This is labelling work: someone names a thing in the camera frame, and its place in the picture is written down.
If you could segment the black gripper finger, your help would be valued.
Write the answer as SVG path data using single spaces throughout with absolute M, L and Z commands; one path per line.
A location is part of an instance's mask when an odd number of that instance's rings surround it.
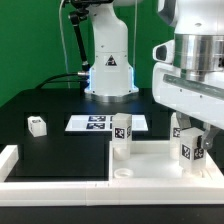
M 188 115 L 177 111 L 176 118 L 181 130 L 189 129 L 191 127 L 190 117 Z
M 203 127 L 204 133 L 202 135 L 201 147 L 204 150 L 209 150 L 212 148 L 214 137 L 218 134 L 220 129 L 208 123 L 205 123 Z

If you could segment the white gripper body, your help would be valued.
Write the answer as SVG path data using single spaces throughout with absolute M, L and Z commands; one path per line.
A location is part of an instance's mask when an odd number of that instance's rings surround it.
M 155 101 L 224 130 L 224 72 L 207 72 L 204 81 L 190 81 L 172 65 L 174 41 L 153 48 L 152 93 Z

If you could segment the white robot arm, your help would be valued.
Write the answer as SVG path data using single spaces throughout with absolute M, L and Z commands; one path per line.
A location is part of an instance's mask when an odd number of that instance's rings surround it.
M 207 124 L 201 147 L 209 149 L 224 130 L 224 0 L 157 0 L 157 14 L 174 28 L 173 38 L 155 20 L 143 24 L 155 60 L 152 93 L 177 111 L 184 129 L 194 117 Z M 90 7 L 95 62 L 86 93 L 101 100 L 124 97 L 137 88 L 127 70 L 124 29 L 112 20 L 113 6 Z

